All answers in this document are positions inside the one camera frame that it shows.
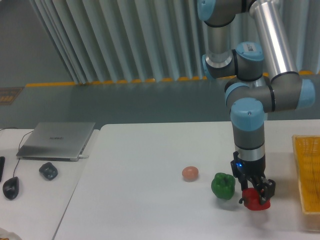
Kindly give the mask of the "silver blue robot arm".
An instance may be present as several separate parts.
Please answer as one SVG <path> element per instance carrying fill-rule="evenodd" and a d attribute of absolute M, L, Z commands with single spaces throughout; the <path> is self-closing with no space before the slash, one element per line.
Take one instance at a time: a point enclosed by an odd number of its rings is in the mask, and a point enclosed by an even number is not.
<path fill-rule="evenodd" d="M 300 78 L 277 0 L 199 0 L 197 13 L 208 28 L 209 47 L 202 56 L 205 75 L 230 77 L 224 99 L 233 128 L 233 176 L 243 190 L 252 184 L 258 204 L 265 206 L 276 189 L 264 173 L 265 115 L 312 106 L 314 84 Z M 231 49 L 230 24 L 243 13 L 254 19 L 259 43 L 241 42 Z"/>

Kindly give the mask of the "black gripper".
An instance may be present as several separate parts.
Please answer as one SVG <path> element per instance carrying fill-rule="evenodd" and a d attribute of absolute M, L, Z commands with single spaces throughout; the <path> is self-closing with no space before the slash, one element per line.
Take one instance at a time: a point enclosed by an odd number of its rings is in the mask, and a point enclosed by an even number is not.
<path fill-rule="evenodd" d="M 239 204 L 248 203 L 248 181 L 253 184 L 254 189 L 259 196 L 259 203 L 264 205 L 274 195 L 276 190 L 276 182 L 272 179 L 266 179 L 266 157 L 263 156 L 258 160 L 248 161 L 239 157 L 239 152 L 233 153 L 233 160 L 230 162 L 232 174 L 240 182 L 241 198 Z"/>

